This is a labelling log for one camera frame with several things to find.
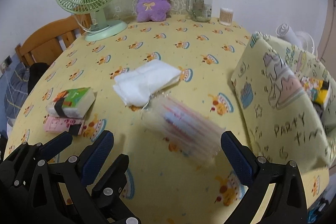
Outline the white folded towel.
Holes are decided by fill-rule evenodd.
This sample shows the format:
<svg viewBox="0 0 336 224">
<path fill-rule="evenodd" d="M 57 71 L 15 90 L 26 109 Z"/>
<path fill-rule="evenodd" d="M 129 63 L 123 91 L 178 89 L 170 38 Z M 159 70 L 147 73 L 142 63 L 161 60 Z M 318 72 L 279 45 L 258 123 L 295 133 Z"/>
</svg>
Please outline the white folded towel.
<svg viewBox="0 0 336 224">
<path fill-rule="evenodd" d="M 117 75 L 113 90 L 126 106 L 145 106 L 152 94 L 174 85 L 179 81 L 181 71 L 160 60 L 152 60 L 129 71 Z"/>
</svg>

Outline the white standing fan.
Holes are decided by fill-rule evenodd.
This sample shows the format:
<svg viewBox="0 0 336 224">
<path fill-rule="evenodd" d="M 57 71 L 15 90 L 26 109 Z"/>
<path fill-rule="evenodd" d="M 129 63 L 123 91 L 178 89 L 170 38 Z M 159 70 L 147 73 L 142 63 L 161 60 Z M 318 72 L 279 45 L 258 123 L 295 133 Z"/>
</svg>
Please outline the white standing fan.
<svg viewBox="0 0 336 224">
<path fill-rule="evenodd" d="M 290 25 L 283 23 L 276 28 L 276 36 L 317 56 L 314 40 L 305 31 L 294 31 Z"/>
</svg>

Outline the blue plaid pillow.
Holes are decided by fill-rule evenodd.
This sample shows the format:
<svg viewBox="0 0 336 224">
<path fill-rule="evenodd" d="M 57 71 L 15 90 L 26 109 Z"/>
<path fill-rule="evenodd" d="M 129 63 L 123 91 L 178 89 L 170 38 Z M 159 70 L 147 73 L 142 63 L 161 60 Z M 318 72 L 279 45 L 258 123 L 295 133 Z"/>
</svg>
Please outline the blue plaid pillow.
<svg viewBox="0 0 336 224">
<path fill-rule="evenodd" d="M 7 119 L 15 119 L 28 96 L 28 82 L 30 71 L 19 63 L 7 84 L 4 106 Z"/>
</svg>

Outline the beige door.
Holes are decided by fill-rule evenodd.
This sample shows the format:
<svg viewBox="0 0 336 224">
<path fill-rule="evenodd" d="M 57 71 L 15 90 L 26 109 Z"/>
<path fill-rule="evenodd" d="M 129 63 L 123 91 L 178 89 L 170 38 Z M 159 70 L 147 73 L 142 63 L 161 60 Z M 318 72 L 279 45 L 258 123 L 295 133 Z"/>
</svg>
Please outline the beige door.
<svg viewBox="0 0 336 224">
<path fill-rule="evenodd" d="M 331 38 L 335 19 L 335 0 L 327 0 L 327 12 L 322 36 L 317 47 L 318 58 L 325 62 L 323 55 L 326 52 L 328 42 Z"/>
</svg>

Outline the glass jar with lid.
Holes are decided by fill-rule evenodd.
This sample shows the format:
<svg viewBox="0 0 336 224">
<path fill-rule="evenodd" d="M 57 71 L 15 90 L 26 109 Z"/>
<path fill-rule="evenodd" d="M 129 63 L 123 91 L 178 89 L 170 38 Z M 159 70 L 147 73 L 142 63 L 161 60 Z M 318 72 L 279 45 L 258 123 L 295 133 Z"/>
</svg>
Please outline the glass jar with lid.
<svg viewBox="0 0 336 224">
<path fill-rule="evenodd" d="M 211 20 L 213 0 L 186 0 L 186 11 L 193 21 L 209 22 Z"/>
</svg>

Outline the patterned storage box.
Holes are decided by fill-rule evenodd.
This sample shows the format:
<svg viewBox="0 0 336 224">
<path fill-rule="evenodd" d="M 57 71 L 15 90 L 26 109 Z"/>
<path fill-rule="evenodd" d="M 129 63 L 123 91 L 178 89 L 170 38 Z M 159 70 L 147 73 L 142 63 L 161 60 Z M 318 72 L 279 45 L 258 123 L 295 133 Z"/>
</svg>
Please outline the patterned storage box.
<svg viewBox="0 0 336 224">
<path fill-rule="evenodd" d="M 311 102 L 303 76 L 329 81 L 325 110 Z M 231 77 L 255 155 L 303 173 L 335 161 L 335 80 L 315 55 L 255 32 Z"/>
</svg>

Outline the yellow patterned tablecloth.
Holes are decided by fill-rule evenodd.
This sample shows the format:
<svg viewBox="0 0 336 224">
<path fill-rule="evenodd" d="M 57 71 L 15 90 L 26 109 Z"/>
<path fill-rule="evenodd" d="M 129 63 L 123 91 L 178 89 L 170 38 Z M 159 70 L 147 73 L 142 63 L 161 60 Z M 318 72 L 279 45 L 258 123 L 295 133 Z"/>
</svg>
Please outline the yellow patterned tablecloth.
<svg viewBox="0 0 336 224">
<path fill-rule="evenodd" d="M 128 106 L 115 92 L 117 80 L 152 61 L 179 70 L 175 85 L 146 106 Z M 284 40 L 258 35 L 237 24 L 197 23 L 180 16 L 131 24 L 118 36 L 78 38 L 46 71 L 24 102 L 7 153 L 22 142 L 45 143 L 47 108 L 67 89 L 93 89 L 96 99 L 83 132 L 51 164 L 79 154 L 102 131 L 114 135 L 105 166 L 130 158 L 122 199 L 143 223 L 219 223 L 246 188 L 232 174 L 224 153 L 202 154 L 190 145 L 202 119 L 232 131 L 254 153 L 275 163 L 294 160 L 303 173 L 308 203 L 329 182 L 335 145 L 327 136 L 299 78 L 328 80 L 316 57 Z"/>
</svg>

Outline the pink tissue pack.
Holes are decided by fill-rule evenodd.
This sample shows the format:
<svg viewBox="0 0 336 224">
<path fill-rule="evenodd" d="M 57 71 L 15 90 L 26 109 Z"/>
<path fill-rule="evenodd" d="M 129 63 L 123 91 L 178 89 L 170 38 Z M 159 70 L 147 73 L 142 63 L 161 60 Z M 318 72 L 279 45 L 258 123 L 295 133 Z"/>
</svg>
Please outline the pink tissue pack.
<svg viewBox="0 0 336 224">
<path fill-rule="evenodd" d="M 60 134 L 68 132 L 71 135 L 80 135 L 84 127 L 84 119 L 59 118 L 46 116 L 43 124 L 46 132 Z"/>
</svg>

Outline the clear striped plastic pack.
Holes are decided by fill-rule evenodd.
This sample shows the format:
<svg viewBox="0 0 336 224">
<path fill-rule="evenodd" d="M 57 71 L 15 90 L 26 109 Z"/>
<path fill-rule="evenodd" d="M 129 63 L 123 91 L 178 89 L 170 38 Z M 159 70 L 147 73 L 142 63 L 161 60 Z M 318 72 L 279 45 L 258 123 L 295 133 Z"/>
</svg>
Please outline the clear striped plastic pack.
<svg viewBox="0 0 336 224">
<path fill-rule="evenodd" d="M 171 96 L 152 96 L 140 116 L 146 128 L 161 134 L 198 165 L 212 164 L 221 150 L 225 129 Z"/>
</svg>

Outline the cotton swab container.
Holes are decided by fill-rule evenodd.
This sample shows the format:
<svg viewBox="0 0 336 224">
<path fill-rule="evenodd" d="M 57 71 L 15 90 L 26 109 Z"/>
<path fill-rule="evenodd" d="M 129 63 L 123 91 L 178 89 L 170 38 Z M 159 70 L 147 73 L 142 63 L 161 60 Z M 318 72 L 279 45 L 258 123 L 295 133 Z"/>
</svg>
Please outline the cotton swab container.
<svg viewBox="0 0 336 224">
<path fill-rule="evenodd" d="M 234 11 L 232 9 L 220 8 L 219 23 L 224 26 L 232 24 Z"/>
</svg>

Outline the wall power socket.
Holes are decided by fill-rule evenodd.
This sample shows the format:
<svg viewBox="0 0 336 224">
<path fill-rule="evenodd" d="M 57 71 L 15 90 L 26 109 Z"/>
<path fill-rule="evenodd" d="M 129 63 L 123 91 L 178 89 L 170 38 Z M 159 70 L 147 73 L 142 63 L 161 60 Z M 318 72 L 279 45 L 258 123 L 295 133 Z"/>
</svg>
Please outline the wall power socket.
<svg viewBox="0 0 336 224">
<path fill-rule="evenodd" d="M 1 63 L 1 67 L 2 68 L 7 68 L 7 67 L 9 67 L 11 64 L 12 64 L 12 59 L 11 59 L 11 57 L 10 56 L 7 56 L 6 58 L 5 58 L 5 60 Z"/>
</svg>

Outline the cartoon tissue pack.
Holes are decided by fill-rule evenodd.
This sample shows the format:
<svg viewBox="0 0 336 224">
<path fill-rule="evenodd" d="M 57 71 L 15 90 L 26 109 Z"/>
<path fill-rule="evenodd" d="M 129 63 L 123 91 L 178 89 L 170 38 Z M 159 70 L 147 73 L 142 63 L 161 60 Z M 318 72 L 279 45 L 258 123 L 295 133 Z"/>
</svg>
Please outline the cartoon tissue pack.
<svg viewBox="0 0 336 224">
<path fill-rule="evenodd" d="M 300 82 L 311 102 L 325 110 L 331 93 L 329 81 L 303 76 Z"/>
</svg>

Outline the black garment on chair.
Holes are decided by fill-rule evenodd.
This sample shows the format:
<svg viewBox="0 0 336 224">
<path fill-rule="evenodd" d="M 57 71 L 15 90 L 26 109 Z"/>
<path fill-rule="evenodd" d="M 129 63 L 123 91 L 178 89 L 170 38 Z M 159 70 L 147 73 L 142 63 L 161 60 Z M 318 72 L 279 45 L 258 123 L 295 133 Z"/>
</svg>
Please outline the black garment on chair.
<svg viewBox="0 0 336 224">
<path fill-rule="evenodd" d="M 35 85 L 38 83 L 44 73 L 49 69 L 49 67 L 50 66 L 47 63 L 34 63 L 30 66 L 30 75 L 27 85 L 28 94 L 31 93 Z"/>
</svg>

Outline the green sponge pack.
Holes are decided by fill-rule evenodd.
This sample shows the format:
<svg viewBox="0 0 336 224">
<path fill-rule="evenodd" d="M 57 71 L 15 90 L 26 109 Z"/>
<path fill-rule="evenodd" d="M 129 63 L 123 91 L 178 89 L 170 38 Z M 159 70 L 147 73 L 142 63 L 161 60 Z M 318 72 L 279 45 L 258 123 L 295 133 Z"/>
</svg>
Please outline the green sponge pack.
<svg viewBox="0 0 336 224">
<path fill-rule="evenodd" d="M 46 110 L 52 117 L 82 119 L 95 100 L 92 88 L 68 89 L 58 93 Z"/>
</svg>

